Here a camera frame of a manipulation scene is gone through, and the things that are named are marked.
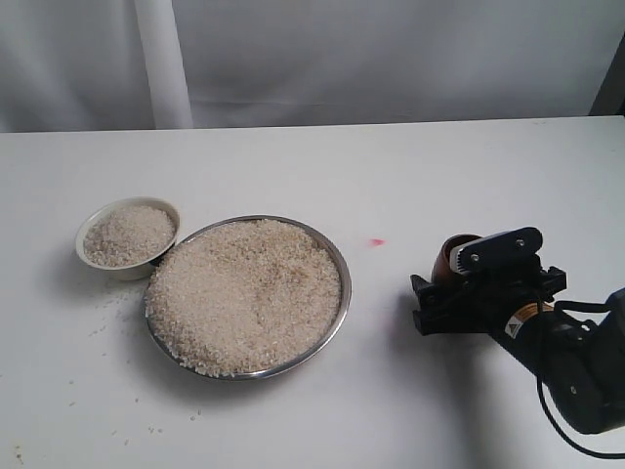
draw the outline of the bowl rim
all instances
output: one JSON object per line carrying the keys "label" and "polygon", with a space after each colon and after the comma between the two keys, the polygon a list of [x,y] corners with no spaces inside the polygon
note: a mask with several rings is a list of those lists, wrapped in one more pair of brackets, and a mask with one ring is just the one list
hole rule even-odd
{"label": "bowl rim", "polygon": [[[87,232],[96,224],[96,222],[117,208],[142,205],[142,203],[146,203],[146,202],[156,202],[156,203],[165,205],[168,208],[168,210],[171,211],[171,213],[167,214],[170,216],[170,218],[172,218],[171,217],[172,213],[176,215],[177,219],[172,220],[172,222],[174,222],[174,227],[175,227],[174,235],[172,236],[172,239],[167,243],[167,245],[163,249],[158,251],[158,253],[156,253],[155,255],[150,256],[141,262],[130,264],[128,266],[119,266],[119,267],[101,266],[100,264],[96,264],[95,262],[90,261],[87,255],[85,254],[84,242],[85,242],[85,236],[87,235]],[[178,234],[180,232],[180,224],[181,224],[180,212],[174,205],[172,205],[167,200],[164,200],[162,198],[157,198],[157,197],[148,197],[148,196],[121,198],[119,200],[115,200],[99,208],[94,213],[92,213],[80,225],[80,228],[78,229],[78,232],[76,233],[74,249],[78,257],[80,258],[80,260],[84,262],[85,264],[87,264],[88,266],[93,267],[94,269],[99,269],[101,271],[125,271],[128,269],[134,269],[136,267],[149,264],[151,261],[153,261],[154,259],[157,259],[158,257],[162,256],[165,252],[167,252],[167,250],[170,249],[176,243],[176,239],[178,238]]]}
{"label": "bowl rim", "polygon": [[204,227],[198,230],[197,232],[190,234],[184,240],[182,240],[177,246],[175,246],[172,252],[174,252],[174,250],[177,249],[179,246],[190,243],[194,241],[200,235],[203,235],[209,230],[220,227],[222,225],[227,225],[227,224],[235,223],[235,222],[253,222],[253,221],[258,221],[258,220],[275,220],[277,222],[282,222],[282,223],[294,225],[298,228],[301,228],[306,232],[307,235],[312,237],[312,239],[314,239],[317,243],[321,244],[321,246],[328,251],[328,253],[330,254],[330,258],[334,262],[339,272],[339,281],[341,284],[341,300],[339,302],[339,307],[337,310],[336,317],[332,321],[332,324],[330,325],[329,329],[325,332],[323,336],[319,338],[319,340],[317,340],[312,346],[310,346],[304,353],[298,355],[297,357],[291,359],[288,362],[285,362],[285,363],[282,363],[282,364],[279,364],[277,366],[273,366],[270,368],[262,369],[259,371],[236,373],[234,375],[209,376],[207,374],[202,374],[202,373],[197,372],[193,367],[183,365],[183,361],[174,357],[171,351],[169,350],[169,348],[167,347],[167,345],[155,334],[149,321],[150,309],[149,309],[149,305],[146,299],[147,291],[149,290],[149,285],[148,285],[146,289],[146,293],[144,295],[144,302],[146,304],[147,329],[149,330],[150,336],[152,337],[156,345],[158,345],[158,347],[165,353],[165,355],[167,355],[167,357],[169,357],[171,360],[176,362],[179,366],[181,366],[185,370],[190,371],[199,376],[202,376],[204,378],[216,379],[216,380],[222,380],[222,381],[247,381],[247,380],[254,380],[254,379],[269,378],[269,377],[281,374],[285,371],[288,371],[294,368],[295,366],[302,364],[306,362],[307,360],[311,359],[321,349],[323,349],[323,347],[325,347],[328,344],[328,342],[330,342],[330,340],[332,340],[332,338],[336,335],[339,328],[345,321],[345,317],[347,316],[348,308],[352,300],[352,277],[350,276],[350,270],[348,268],[348,265],[345,259],[343,258],[343,255],[341,254],[339,249],[332,243],[332,241],[330,241],[330,239],[328,239],[325,235],[323,235],[322,233],[318,232],[314,228],[302,222],[298,222],[297,220],[292,220],[289,218],[284,218],[284,217],[279,217],[279,216],[274,216],[274,215],[246,215],[242,217],[229,218],[227,220],[223,220],[221,222],[217,222],[207,227]]}

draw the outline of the white ceramic bowl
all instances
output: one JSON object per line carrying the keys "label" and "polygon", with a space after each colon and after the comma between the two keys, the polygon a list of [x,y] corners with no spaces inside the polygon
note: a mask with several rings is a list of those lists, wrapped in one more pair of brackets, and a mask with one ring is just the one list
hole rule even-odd
{"label": "white ceramic bowl", "polygon": [[[145,259],[144,261],[138,264],[132,264],[130,266],[123,267],[106,267],[99,266],[91,262],[87,255],[85,254],[85,235],[87,232],[93,227],[96,223],[98,223],[103,217],[108,215],[110,212],[114,210],[118,210],[123,207],[137,206],[137,205],[147,205],[148,207],[157,208],[159,210],[164,211],[169,215],[169,218],[174,222],[174,235],[172,239],[169,241],[169,244],[165,246],[165,248],[157,253],[156,255],[150,257],[149,259]],[[132,197],[132,198],[124,198],[123,200],[117,200],[116,202],[112,202],[109,205],[101,208],[96,213],[94,213],[91,217],[89,217],[85,223],[82,224],[80,230],[78,230],[78,234],[76,235],[76,254],[82,262],[87,264],[94,269],[98,269],[99,271],[103,271],[108,274],[112,278],[116,278],[118,280],[137,280],[139,278],[149,277],[158,263],[161,261],[163,256],[169,251],[174,244],[176,243],[176,238],[178,237],[178,231],[180,230],[180,214],[178,210],[169,202],[165,200],[161,200],[159,198],[152,197]]]}

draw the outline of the warning label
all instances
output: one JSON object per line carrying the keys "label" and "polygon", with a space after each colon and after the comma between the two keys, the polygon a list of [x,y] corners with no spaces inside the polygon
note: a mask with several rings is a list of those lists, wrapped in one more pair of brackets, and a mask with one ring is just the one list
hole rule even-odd
{"label": "warning label", "polygon": [[[543,311],[554,311],[554,308],[549,305],[543,304]],[[508,322],[506,322],[506,327],[504,328],[504,330],[513,339],[516,339],[519,331],[521,330],[525,322],[530,318],[533,318],[537,314],[538,308],[535,303],[525,305],[520,308],[516,313],[510,316],[510,319],[508,320]]]}

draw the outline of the bowl of rice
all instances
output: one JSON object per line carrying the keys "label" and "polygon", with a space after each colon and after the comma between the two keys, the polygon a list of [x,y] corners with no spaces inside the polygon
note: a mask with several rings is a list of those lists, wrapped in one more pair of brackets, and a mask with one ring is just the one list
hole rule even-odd
{"label": "bowl of rice", "polygon": [[267,378],[305,362],[343,323],[348,266],[323,234],[256,215],[210,225],[167,254],[146,291],[156,344],[223,380]]}
{"label": "bowl of rice", "polygon": [[76,254],[88,266],[119,280],[149,277],[174,246],[178,210],[165,200],[132,197],[101,208],[76,235]]}

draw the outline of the cable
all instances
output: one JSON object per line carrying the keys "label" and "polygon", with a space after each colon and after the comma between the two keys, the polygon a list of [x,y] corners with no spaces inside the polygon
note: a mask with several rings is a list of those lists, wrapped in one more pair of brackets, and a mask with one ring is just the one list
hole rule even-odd
{"label": "cable", "polygon": [[[577,449],[579,452],[586,454],[587,456],[596,457],[597,459],[625,459],[625,452],[598,452],[592,451],[591,449],[587,449],[582,447],[581,445],[574,442],[562,429],[560,424],[554,418],[554,415],[551,413],[549,408],[547,407],[547,402],[545,401],[545,391],[543,389],[543,352],[545,349],[545,343],[547,342],[547,334],[545,333],[545,329],[547,328],[547,323],[545,322],[545,317],[543,315],[543,302],[540,299],[540,295],[537,296],[536,307],[538,308],[538,318],[541,322],[540,331],[538,335],[538,365],[536,366],[536,390],[538,391],[538,401],[540,402],[540,406],[543,408],[543,412],[545,412],[545,416],[549,420],[549,423],[552,424],[556,433],[560,435],[560,437],[567,442],[572,448]],[[573,301],[559,301],[557,306],[576,311],[576,307],[589,307],[586,308],[587,311],[585,313],[606,313],[607,311],[599,311],[600,308],[595,308],[598,306],[605,305],[595,305],[592,303],[577,303]]]}

